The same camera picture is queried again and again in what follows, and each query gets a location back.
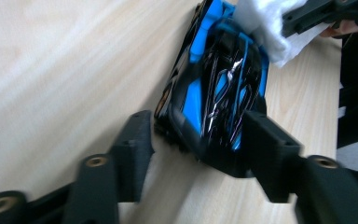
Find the black plastic part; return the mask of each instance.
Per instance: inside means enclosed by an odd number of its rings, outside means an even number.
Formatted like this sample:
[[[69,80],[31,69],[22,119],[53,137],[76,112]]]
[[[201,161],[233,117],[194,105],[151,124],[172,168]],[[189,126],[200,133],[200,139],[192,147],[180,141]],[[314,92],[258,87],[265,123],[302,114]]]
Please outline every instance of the black plastic part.
[[[0,192],[0,223],[24,223],[26,208],[27,202],[23,193],[18,191]]]
[[[0,224],[118,223],[117,203],[141,198],[154,153],[150,117],[150,111],[132,115],[109,153],[81,163],[75,183],[30,203],[21,192],[1,192],[0,199],[11,200],[0,200]]]
[[[296,170],[299,223],[358,223],[358,182],[348,170],[322,156],[303,160]]]
[[[93,155],[83,160],[71,187],[64,224],[118,223],[115,166],[109,155]]]
[[[312,0],[283,15],[283,36],[301,34],[322,22],[355,21],[358,25],[358,0]]]
[[[273,203],[287,203],[292,160],[301,145],[266,115],[247,111],[243,116],[242,147],[252,173]]]
[[[133,114],[108,154],[117,166],[118,201],[140,202],[147,167],[154,150],[151,144],[150,111]]]
[[[33,224],[61,223],[70,188],[70,184],[65,185],[28,203],[28,222]]]

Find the white tissue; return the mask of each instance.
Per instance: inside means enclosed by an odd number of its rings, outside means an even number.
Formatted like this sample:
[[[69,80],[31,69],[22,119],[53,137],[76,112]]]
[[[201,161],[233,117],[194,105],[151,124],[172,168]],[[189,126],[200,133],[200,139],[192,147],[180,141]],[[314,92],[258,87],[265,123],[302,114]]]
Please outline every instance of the white tissue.
[[[264,46],[272,63],[282,67],[297,56],[328,24],[317,25],[301,35],[285,38],[282,15],[303,6],[306,0],[239,0],[233,18],[257,44]]]

